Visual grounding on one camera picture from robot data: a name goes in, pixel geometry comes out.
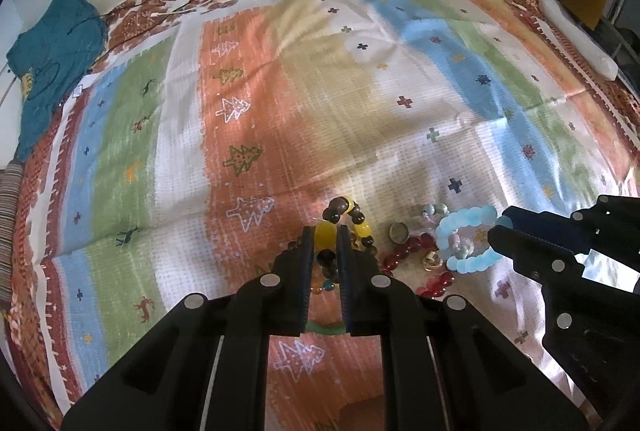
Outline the green jade bangle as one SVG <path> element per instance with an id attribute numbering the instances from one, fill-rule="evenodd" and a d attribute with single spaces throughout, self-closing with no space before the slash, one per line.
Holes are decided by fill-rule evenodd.
<path id="1" fill-rule="evenodd" d="M 306 333 L 316 333 L 322 336 L 340 336 L 346 333 L 345 326 L 343 324 L 320 324 L 316 321 L 307 321 Z"/>

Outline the colourful striped bed cover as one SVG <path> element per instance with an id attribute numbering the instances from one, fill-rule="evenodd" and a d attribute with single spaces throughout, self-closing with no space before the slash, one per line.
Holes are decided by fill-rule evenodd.
<path id="1" fill-rule="evenodd" d="M 337 196 L 557 214 L 639 191 L 639 145 L 506 0 L 272 0 L 195 15 L 70 98 L 29 224 L 67 411 L 191 292 L 269 269 Z"/>

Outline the teal cloth garment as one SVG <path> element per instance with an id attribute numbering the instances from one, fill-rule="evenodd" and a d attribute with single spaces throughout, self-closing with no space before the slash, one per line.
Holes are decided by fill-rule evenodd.
<path id="1" fill-rule="evenodd" d="M 6 54 L 21 79 L 23 107 L 14 158 L 24 164 L 63 103 L 103 52 L 107 26 L 87 0 L 52 0 Z"/>

